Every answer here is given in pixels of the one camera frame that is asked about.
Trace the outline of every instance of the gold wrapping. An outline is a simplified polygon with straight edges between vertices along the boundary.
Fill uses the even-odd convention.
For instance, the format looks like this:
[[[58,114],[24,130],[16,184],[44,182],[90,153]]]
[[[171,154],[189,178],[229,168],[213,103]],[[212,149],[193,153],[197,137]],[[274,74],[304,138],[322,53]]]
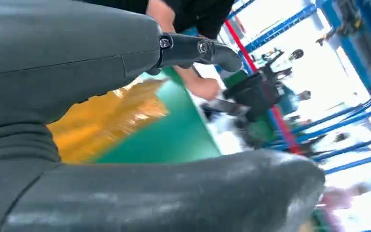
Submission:
[[[167,115],[156,96],[164,80],[133,83],[76,104],[48,125],[64,162],[90,162],[138,129]]]

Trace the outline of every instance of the green table surface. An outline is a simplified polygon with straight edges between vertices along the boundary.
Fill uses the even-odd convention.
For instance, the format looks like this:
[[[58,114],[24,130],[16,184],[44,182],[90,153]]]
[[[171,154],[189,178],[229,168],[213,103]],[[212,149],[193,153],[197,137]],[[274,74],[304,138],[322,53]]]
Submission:
[[[220,156],[220,152],[173,69],[158,76],[169,77],[157,92],[169,115],[137,131],[102,155],[98,163],[177,163]]]

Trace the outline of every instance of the robotic hand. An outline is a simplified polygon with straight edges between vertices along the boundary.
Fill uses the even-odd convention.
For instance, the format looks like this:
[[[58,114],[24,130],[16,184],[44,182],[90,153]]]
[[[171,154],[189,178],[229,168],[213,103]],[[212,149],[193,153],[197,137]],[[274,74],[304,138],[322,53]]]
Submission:
[[[297,231],[324,184],[305,158],[254,151],[177,165],[60,162],[45,124],[143,72],[193,62],[241,66],[226,46],[163,34],[144,15],[0,0],[0,231]]]

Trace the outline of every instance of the black shirt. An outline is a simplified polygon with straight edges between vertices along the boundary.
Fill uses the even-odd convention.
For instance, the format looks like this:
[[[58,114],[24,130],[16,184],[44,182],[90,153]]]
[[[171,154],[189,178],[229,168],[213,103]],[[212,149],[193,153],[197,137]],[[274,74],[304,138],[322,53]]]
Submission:
[[[145,14],[148,0],[83,0],[85,2],[114,7]],[[174,28],[181,33],[197,27],[199,33],[216,39],[234,0],[164,0],[175,12]]]

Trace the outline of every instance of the metal screw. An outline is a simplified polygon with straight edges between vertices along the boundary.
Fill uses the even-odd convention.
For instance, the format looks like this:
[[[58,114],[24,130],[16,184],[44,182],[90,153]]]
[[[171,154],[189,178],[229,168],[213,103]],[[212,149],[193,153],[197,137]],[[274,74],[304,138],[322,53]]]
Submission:
[[[161,48],[168,48],[168,47],[170,47],[170,40],[168,40],[168,39],[161,39],[160,40],[160,47]]]
[[[206,53],[208,51],[208,44],[205,41],[200,41],[198,44],[198,50],[200,53]]]

